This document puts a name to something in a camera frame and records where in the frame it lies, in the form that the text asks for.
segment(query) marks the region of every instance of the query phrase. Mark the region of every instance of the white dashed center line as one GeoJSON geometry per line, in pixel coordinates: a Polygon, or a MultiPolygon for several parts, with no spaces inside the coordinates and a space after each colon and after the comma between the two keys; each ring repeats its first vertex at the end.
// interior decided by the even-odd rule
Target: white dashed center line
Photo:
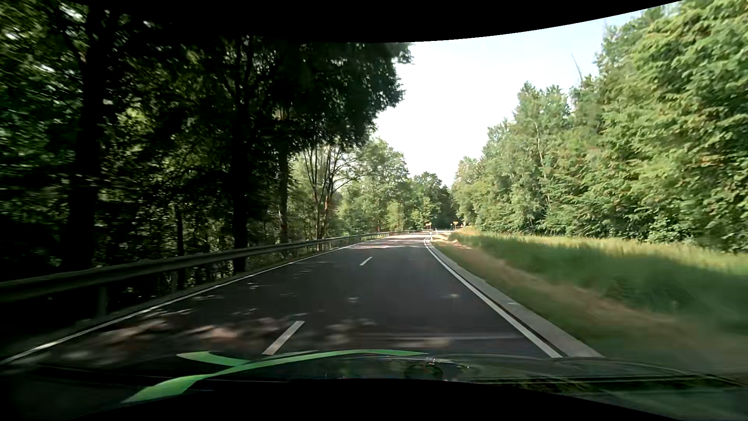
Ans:
{"type": "Polygon", "coordinates": [[[273,354],[275,354],[275,352],[278,351],[278,349],[280,349],[280,347],[283,346],[284,343],[286,343],[286,341],[288,340],[288,338],[290,338],[291,335],[293,335],[293,333],[296,330],[298,330],[299,327],[302,326],[302,324],[304,324],[303,321],[295,321],[295,322],[293,322],[293,324],[291,325],[291,327],[289,327],[288,329],[286,329],[285,332],[283,332],[283,335],[280,335],[278,337],[278,339],[275,340],[275,342],[273,342],[272,344],[270,344],[270,346],[268,346],[268,349],[266,349],[266,350],[263,351],[263,355],[273,355],[273,354]]]}

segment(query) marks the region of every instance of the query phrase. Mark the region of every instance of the forest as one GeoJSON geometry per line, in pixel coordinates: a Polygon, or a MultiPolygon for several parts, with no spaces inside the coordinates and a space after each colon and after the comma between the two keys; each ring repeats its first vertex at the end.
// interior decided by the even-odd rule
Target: forest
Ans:
{"type": "Polygon", "coordinates": [[[56,0],[0,16],[0,280],[455,218],[449,188],[374,136],[409,43],[56,0]]]}
{"type": "Polygon", "coordinates": [[[483,231],[748,250],[748,12],[684,0],[607,29],[597,76],[526,83],[452,185],[483,231]]]}

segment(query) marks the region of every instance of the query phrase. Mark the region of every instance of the road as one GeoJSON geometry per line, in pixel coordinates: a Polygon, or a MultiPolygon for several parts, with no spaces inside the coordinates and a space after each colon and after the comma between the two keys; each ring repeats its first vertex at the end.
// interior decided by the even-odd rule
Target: road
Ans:
{"type": "Polygon", "coordinates": [[[118,366],[192,351],[405,349],[547,357],[427,249],[427,234],[334,250],[178,300],[34,354],[118,366]]]}

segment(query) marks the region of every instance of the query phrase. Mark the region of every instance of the grass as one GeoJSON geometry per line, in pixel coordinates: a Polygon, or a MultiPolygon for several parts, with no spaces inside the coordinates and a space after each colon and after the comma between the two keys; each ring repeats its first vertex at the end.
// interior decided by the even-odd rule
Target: grass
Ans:
{"type": "Polygon", "coordinates": [[[435,243],[603,355],[748,369],[748,257],[463,230],[435,243]]]}

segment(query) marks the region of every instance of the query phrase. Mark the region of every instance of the solid white edge line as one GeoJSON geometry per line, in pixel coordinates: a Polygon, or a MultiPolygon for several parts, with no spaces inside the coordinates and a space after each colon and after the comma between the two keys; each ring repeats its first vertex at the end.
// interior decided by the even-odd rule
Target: solid white edge line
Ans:
{"type": "Polygon", "coordinates": [[[429,248],[429,246],[426,244],[426,239],[423,239],[423,245],[426,247],[426,249],[431,253],[432,256],[441,263],[442,266],[444,266],[452,275],[454,275],[455,278],[457,278],[460,282],[462,282],[463,285],[467,287],[467,289],[471,290],[475,295],[477,295],[481,300],[483,300],[484,303],[488,304],[489,307],[491,307],[495,312],[499,313],[501,317],[505,318],[506,321],[508,321],[515,329],[519,330],[520,333],[525,335],[533,344],[537,345],[538,348],[542,349],[546,354],[548,354],[551,358],[562,358],[563,356],[559,354],[555,349],[551,348],[543,342],[538,336],[535,335],[535,333],[528,330],[523,324],[518,322],[516,319],[514,319],[509,313],[505,312],[501,307],[496,305],[493,301],[491,301],[488,297],[483,295],[480,291],[478,291],[474,286],[472,286],[468,281],[462,278],[462,276],[458,275],[457,272],[452,270],[451,267],[447,266],[446,263],[444,263],[439,256],[434,254],[433,251],[429,248]]]}
{"type": "Polygon", "coordinates": [[[347,249],[349,247],[357,246],[357,245],[363,244],[363,243],[368,243],[370,241],[381,240],[382,238],[383,237],[372,238],[371,240],[361,241],[360,243],[351,244],[351,245],[348,245],[348,246],[345,246],[345,247],[339,247],[337,249],[329,250],[329,251],[324,252],[324,253],[319,253],[319,254],[316,254],[316,255],[313,255],[313,256],[309,256],[309,257],[305,257],[305,258],[300,258],[299,260],[290,261],[288,263],[280,264],[278,266],[274,266],[274,267],[271,267],[269,269],[261,270],[260,272],[257,272],[257,273],[252,273],[252,274],[247,275],[247,276],[242,276],[241,278],[232,279],[229,282],[225,282],[225,283],[222,283],[220,285],[214,285],[214,286],[212,286],[210,288],[201,289],[201,290],[199,290],[197,292],[194,292],[192,294],[185,295],[184,297],[175,298],[175,299],[173,299],[171,301],[167,301],[166,303],[157,304],[157,305],[155,305],[153,307],[148,307],[145,310],[140,310],[140,311],[134,312],[134,313],[132,313],[130,315],[124,315],[124,316],[122,316],[120,318],[115,318],[112,321],[107,321],[106,323],[98,324],[98,325],[96,325],[94,327],[89,327],[86,330],[81,330],[80,332],[73,333],[71,335],[68,335],[68,336],[65,336],[63,338],[57,339],[56,341],[48,342],[46,344],[39,345],[37,347],[33,347],[32,349],[29,349],[27,351],[23,351],[20,354],[13,355],[12,357],[8,357],[8,358],[0,361],[0,366],[3,365],[3,364],[12,363],[13,361],[18,360],[19,358],[27,357],[28,355],[31,355],[34,352],[42,351],[43,349],[47,349],[47,348],[51,348],[51,347],[53,347],[55,345],[59,345],[62,342],[70,341],[71,339],[75,339],[75,338],[77,338],[79,336],[83,336],[86,333],[91,333],[91,332],[93,332],[95,330],[101,329],[102,327],[111,326],[112,324],[119,323],[119,322],[121,322],[123,320],[127,320],[128,318],[135,317],[136,315],[142,315],[142,314],[145,314],[147,312],[150,312],[150,311],[153,311],[155,309],[158,309],[159,307],[168,306],[169,304],[173,304],[173,303],[175,303],[177,301],[186,300],[187,298],[194,297],[195,295],[200,295],[203,292],[210,291],[210,290],[216,289],[216,288],[220,288],[222,286],[226,286],[226,285],[229,285],[229,284],[233,284],[234,282],[242,281],[244,279],[251,278],[252,276],[257,276],[257,275],[260,275],[261,273],[265,273],[265,272],[269,272],[270,270],[278,269],[279,267],[287,266],[289,264],[294,264],[294,263],[296,263],[298,261],[307,260],[308,258],[315,258],[315,257],[321,256],[321,255],[326,255],[328,253],[336,252],[336,251],[342,250],[342,249],[347,249]]]}

